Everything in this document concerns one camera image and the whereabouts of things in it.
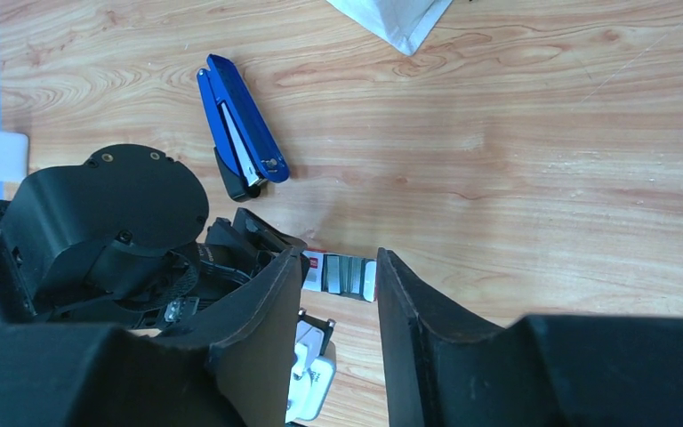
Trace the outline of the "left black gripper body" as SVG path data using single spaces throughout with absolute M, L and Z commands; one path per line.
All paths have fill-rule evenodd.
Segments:
M 302 247 L 245 208 L 208 215 L 197 177 L 147 146 L 30 174 L 0 200 L 0 324 L 166 329 Z

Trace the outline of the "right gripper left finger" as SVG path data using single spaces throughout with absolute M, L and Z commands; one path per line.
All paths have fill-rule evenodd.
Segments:
M 0 326 L 0 426 L 281 426 L 301 250 L 155 338 L 112 324 Z

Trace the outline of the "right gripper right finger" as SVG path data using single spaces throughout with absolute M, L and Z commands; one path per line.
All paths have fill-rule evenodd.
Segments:
M 388 249 L 376 282 L 393 426 L 683 426 L 683 318 L 529 314 L 501 327 Z

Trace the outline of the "blue black stapler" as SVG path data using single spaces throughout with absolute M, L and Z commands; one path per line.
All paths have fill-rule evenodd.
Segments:
M 288 180 L 289 164 L 236 65 L 215 54 L 205 63 L 197 84 L 224 187 L 236 202 L 257 198 L 266 182 Z

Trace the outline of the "red white staples box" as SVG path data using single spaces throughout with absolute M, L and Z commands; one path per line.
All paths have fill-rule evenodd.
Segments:
M 310 262 L 304 289 L 360 301 L 375 301 L 376 260 L 310 250 L 303 254 Z

